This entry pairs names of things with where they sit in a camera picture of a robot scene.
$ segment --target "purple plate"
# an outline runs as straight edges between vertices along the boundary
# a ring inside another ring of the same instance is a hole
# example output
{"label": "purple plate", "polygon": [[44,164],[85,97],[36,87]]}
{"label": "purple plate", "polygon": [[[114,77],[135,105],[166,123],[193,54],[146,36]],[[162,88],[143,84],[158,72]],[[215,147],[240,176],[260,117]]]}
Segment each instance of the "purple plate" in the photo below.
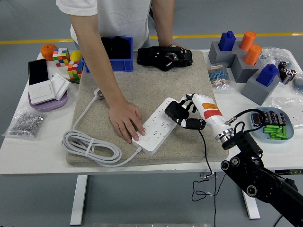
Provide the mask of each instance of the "purple plate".
{"label": "purple plate", "polygon": [[54,110],[57,109],[61,106],[63,106],[66,102],[67,102],[67,98],[68,98],[68,94],[67,91],[64,93],[64,95],[62,96],[62,98],[60,99],[60,101],[57,101],[56,99],[44,102],[44,103],[39,103],[39,104],[32,104],[30,101],[30,96],[28,94],[28,101],[29,104],[32,108],[36,109],[36,110],[40,110],[40,111],[50,111],[50,110]]}

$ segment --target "phone screen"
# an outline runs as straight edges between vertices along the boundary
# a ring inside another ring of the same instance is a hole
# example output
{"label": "phone screen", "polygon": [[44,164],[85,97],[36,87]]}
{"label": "phone screen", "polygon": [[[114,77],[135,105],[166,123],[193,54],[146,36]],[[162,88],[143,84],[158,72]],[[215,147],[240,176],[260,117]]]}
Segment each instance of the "phone screen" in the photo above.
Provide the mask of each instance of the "phone screen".
{"label": "phone screen", "polygon": [[29,85],[37,84],[48,80],[46,59],[30,61],[28,63]]}

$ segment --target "yellow ball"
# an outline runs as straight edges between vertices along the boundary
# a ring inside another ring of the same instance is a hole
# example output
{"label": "yellow ball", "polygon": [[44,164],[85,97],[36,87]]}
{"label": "yellow ball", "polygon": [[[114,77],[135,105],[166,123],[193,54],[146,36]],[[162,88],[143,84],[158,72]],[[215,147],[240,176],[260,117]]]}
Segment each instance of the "yellow ball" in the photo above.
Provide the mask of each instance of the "yellow ball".
{"label": "yellow ball", "polygon": [[71,53],[71,61],[81,61],[82,53],[81,51],[73,51]]}

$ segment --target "person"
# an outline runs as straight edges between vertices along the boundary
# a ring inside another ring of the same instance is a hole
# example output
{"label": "person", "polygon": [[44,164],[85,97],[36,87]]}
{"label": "person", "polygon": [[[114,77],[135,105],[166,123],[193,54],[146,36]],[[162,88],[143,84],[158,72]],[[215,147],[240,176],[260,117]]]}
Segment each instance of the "person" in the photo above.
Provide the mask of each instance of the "person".
{"label": "person", "polygon": [[148,15],[152,4],[159,46],[171,46],[175,0],[56,0],[69,15],[71,37],[79,45],[85,62],[109,106],[109,117],[117,134],[128,143],[145,135],[140,108],[124,97],[102,44],[102,37],[133,38],[134,50],[149,42]]}

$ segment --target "table leg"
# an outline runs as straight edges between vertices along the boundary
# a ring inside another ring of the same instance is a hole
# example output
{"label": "table leg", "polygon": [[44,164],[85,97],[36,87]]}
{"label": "table leg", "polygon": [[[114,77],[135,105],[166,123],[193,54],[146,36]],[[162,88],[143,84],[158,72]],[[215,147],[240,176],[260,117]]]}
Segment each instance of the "table leg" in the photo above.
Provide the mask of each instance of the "table leg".
{"label": "table leg", "polygon": [[260,219],[259,210],[257,207],[256,199],[248,196],[244,191],[242,191],[245,205],[250,219]]}
{"label": "table leg", "polygon": [[74,203],[71,212],[71,226],[81,225],[82,223],[87,177],[87,175],[78,175],[77,178]]}

